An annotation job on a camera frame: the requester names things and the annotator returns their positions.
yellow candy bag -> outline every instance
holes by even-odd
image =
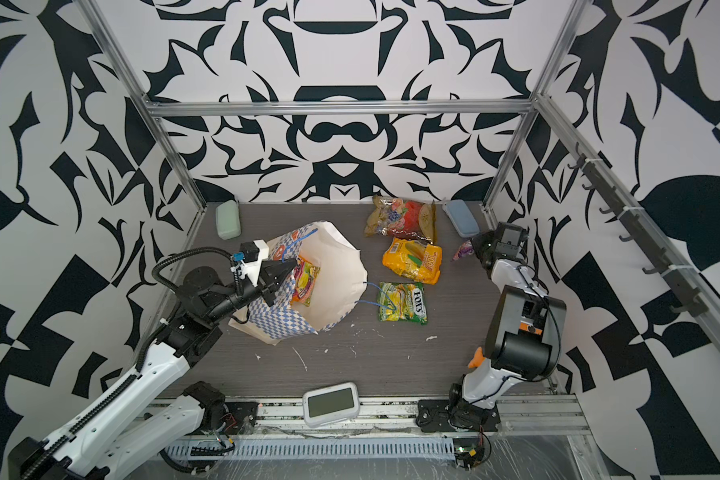
[[[378,319],[383,322],[427,324],[424,285],[381,282],[378,288]]]
[[[382,263],[398,275],[432,285],[440,278],[442,259],[443,251],[439,246],[421,240],[395,238],[384,253]]]
[[[310,264],[304,260],[301,255],[298,256],[296,269],[293,271],[293,278],[296,280],[296,286],[293,290],[293,298],[291,302],[300,302],[309,306],[312,302],[312,289],[315,288],[315,280],[317,274],[320,273],[320,267]]]

snack bag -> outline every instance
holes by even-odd
[[[381,282],[378,292],[378,319],[383,322],[427,324],[424,285]]]
[[[437,241],[434,231],[434,204],[392,197],[373,197],[376,210],[368,217],[365,235],[395,236],[406,240]]]
[[[384,253],[382,263],[398,275],[411,280],[434,284],[440,278],[443,250],[422,240],[395,238]]]
[[[454,260],[458,260],[460,258],[464,258],[465,256],[474,255],[474,248],[472,247],[472,240],[467,240],[461,246],[458,248],[458,252],[454,254],[454,257],[451,258],[451,262]]]
[[[315,279],[320,273],[320,267],[310,264],[300,255],[296,261],[296,268],[293,271],[293,279],[296,285],[293,289],[291,302],[300,302],[309,306],[312,297],[312,289],[315,288]]]

white paper bag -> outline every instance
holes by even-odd
[[[248,323],[230,325],[261,341],[276,344],[291,336],[317,333],[333,328],[365,291],[368,273],[360,261],[360,250],[350,244],[330,222],[314,222],[267,242],[269,260],[301,256],[320,267],[309,306],[291,304],[296,281],[288,275],[275,295],[275,304],[263,299],[248,308]]]

plastic sheet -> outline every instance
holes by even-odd
[[[466,471],[451,460],[435,458],[355,458],[320,460],[233,460],[220,461],[207,474],[196,478],[213,480],[307,480],[314,478],[422,478],[451,480],[501,478],[502,480],[570,480],[580,478],[576,460],[566,436],[490,437],[493,453],[489,460]],[[267,443],[269,440],[238,440]],[[128,476],[130,480],[176,480],[190,478],[175,472],[157,457]]]

fox's candy bag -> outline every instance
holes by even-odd
[[[440,278],[442,248],[421,240],[395,238],[382,263],[398,275],[417,282],[434,284]]]
[[[378,319],[383,322],[427,324],[424,285],[381,282],[378,292]]]

